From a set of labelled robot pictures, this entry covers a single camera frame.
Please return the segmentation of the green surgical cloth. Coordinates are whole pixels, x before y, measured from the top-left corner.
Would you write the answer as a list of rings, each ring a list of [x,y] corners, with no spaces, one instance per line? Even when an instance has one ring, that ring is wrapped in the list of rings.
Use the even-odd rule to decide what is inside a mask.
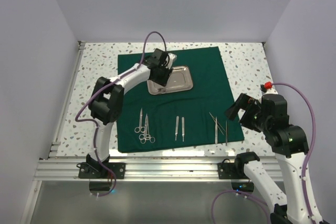
[[[218,47],[178,50],[176,66],[187,66],[193,79],[193,88],[188,91],[151,95],[145,82],[124,95],[121,116],[117,120],[118,150],[121,153],[150,152],[180,147],[215,144],[215,122],[217,117],[225,129],[228,123],[228,142],[244,140],[238,119],[230,121],[225,111],[234,103],[221,53]],[[134,129],[139,125],[140,109],[149,118],[149,132],[155,142],[141,144],[140,133]],[[175,122],[179,116],[177,141]],[[185,118],[185,139],[182,141],[182,117]],[[225,143],[224,135],[218,130],[218,143]]]

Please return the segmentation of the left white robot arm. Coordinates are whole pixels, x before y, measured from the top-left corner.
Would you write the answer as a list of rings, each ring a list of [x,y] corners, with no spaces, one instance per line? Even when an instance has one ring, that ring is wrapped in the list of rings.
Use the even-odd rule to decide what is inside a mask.
[[[124,95],[137,85],[148,80],[166,86],[177,55],[155,49],[149,56],[142,56],[127,71],[110,79],[97,80],[89,100],[92,119],[97,122],[93,135],[93,150],[87,154],[86,164],[97,178],[109,173],[109,142],[112,126],[122,113]]]

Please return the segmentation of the thin steel tweezers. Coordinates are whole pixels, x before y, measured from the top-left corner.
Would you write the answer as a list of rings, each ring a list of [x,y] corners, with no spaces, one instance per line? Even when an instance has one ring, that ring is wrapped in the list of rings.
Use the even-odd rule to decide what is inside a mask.
[[[209,113],[211,118],[213,119],[213,121],[215,122],[215,124],[217,125],[218,130],[224,135],[225,133],[225,129],[220,125],[220,123],[218,122],[218,119],[216,117],[214,117],[211,113]]]

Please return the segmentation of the stainless steel instrument tray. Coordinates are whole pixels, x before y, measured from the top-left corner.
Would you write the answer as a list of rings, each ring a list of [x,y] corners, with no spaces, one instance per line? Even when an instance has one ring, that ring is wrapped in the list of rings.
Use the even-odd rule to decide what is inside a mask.
[[[193,79],[189,67],[177,66],[173,67],[172,74],[165,87],[150,80],[147,81],[147,86],[151,95],[183,92],[193,88]]]

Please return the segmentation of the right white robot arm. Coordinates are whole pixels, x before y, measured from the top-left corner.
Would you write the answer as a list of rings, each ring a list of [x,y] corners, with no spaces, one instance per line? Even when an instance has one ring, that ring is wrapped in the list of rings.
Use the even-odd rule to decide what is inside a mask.
[[[269,223],[325,223],[314,199],[307,158],[309,146],[304,130],[289,123],[287,101],[266,93],[260,99],[244,93],[225,114],[233,120],[244,110],[241,126],[264,134],[280,166],[284,190],[264,171],[255,152],[238,154],[231,164],[240,178],[250,179],[269,208]]]

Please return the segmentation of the steel forceps with ring handles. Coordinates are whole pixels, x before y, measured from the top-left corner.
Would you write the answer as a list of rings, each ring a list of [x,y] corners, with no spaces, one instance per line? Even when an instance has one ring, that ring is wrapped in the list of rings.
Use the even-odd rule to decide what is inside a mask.
[[[145,144],[146,142],[154,143],[155,137],[151,136],[149,132],[149,118],[148,115],[145,116],[145,124],[144,124],[144,132],[140,134],[139,140],[141,144]]]

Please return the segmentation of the steel scalpel handle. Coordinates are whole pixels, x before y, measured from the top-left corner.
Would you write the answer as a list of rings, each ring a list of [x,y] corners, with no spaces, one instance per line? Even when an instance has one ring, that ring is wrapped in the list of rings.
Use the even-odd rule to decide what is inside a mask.
[[[178,131],[179,131],[179,116],[176,116],[176,122],[175,122],[175,141],[177,141]]]
[[[182,123],[181,123],[181,125],[182,125],[182,141],[184,142],[184,139],[185,139],[185,118],[182,117],[181,121],[182,121]]]

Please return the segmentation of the steel ring-handled scissors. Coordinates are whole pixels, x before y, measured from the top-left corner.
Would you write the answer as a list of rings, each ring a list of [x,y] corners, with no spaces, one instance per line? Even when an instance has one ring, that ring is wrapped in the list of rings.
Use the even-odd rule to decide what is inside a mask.
[[[142,121],[143,121],[143,110],[140,109],[139,125],[134,129],[135,133],[144,133],[145,132],[145,127],[142,125]]]
[[[148,133],[147,127],[145,126],[143,128],[143,131],[141,132],[141,134],[139,135],[139,140],[141,141],[147,141],[150,139],[150,134]]]

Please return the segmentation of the dark steel tweezers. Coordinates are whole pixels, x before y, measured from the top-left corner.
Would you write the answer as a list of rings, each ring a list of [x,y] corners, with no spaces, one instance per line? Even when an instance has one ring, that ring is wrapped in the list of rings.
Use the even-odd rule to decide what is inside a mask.
[[[228,145],[228,123],[225,121],[225,145]]]

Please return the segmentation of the broad steel tweezers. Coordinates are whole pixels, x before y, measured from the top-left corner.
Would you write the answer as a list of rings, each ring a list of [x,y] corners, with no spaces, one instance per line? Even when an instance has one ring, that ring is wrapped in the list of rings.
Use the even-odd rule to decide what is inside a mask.
[[[217,117],[215,118],[215,144],[218,144],[218,123],[217,123]]]

